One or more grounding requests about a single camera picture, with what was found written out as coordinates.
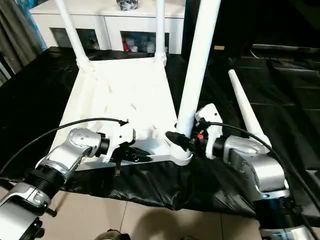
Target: black tarp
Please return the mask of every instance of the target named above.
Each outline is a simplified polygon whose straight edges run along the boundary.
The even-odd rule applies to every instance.
[[[91,60],[146,57],[144,53],[110,50],[87,52]],[[291,161],[320,200],[320,66],[316,63],[214,59],[208,63],[198,107],[214,103],[223,122],[245,128],[228,77],[233,67],[273,148]],[[167,56],[166,73],[176,112],[179,110],[187,63]],[[78,73],[71,49],[51,47],[0,87],[0,167],[23,145],[57,127]],[[223,130],[225,135],[237,132]],[[17,182],[49,150],[54,134],[26,149],[0,176]],[[243,176],[220,159],[195,157],[187,166],[172,162],[76,172],[65,189],[148,206],[181,208],[254,217]],[[291,191],[312,224],[319,213],[294,182]]]

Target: white cabinet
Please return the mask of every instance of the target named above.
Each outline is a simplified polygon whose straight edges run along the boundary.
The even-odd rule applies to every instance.
[[[116,0],[64,0],[85,49],[123,51],[122,37],[156,32],[156,0],[139,0],[135,10],[121,11]],[[180,54],[186,0],[165,1],[166,46],[171,54]],[[64,23],[55,0],[30,10],[47,45],[70,47]]]

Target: beige floor tile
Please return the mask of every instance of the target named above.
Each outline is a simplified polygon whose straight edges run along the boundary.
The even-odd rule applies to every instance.
[[[0,199],[2,199],[7,194],[7,192],[7,190],[0,187]]]
[[[128,202],[121,227],[132,240],[180,240],[193,236],[199,240],[222,240],[218,213],[147,207]]]
[[[317,236],[320,238],[320,227],[313,227],[313,230],[317,234]]]
[[[0,197],[6,194],[0,187]],[[94,240],[109,229],[120,230],[126,201],[93,197],[60,191],[52,200],[51,209],[58,214],[47,214],[43,221],[45,235],[41,240]]]
[[[221,216],[223,240],[261,240],[258,221],[227,214]]]

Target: cabinet door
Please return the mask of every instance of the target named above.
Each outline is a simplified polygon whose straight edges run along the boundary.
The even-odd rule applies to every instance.
[[[71,46],[60,15],[32,14],[32,17],[48,48]],[[71,15],[71,19],[84,49],[111,49],[103,16]]]
[[[123,37],[130,35],[128,32],[134,32],[135,35],[141,32],[156,32],[155,17],[105,16],[104,19],[112,50],[124,50]],[[168,45],[166,46],[168,47],[168,52],[181,54],[184,19],[166,18],[164,20],[164,30],[166,39],[168,39]]]

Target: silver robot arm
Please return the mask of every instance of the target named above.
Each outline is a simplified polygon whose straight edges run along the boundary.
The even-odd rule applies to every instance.
[[[195,114],[197,124],[191,138],[177,132],[166,136],[174,144],[195,154],[205,151],[208,159],[222,161],[243,175],[247,195],[252,201],[263,240],[312,240],[304,226],[302,209],[289,190],[283,168],[267,155],[269,150],[251,138],[224,137],[216,107],[209,104]]]
[[[134,130],[121,140],[87,128],[75,128],[65,142],[54,148],[36,168],[0,200],[0,240],[33,240],[40,233],[42,216],[51,199],[72,176],[84,157],[111,156],[122,143],[134,142]]]

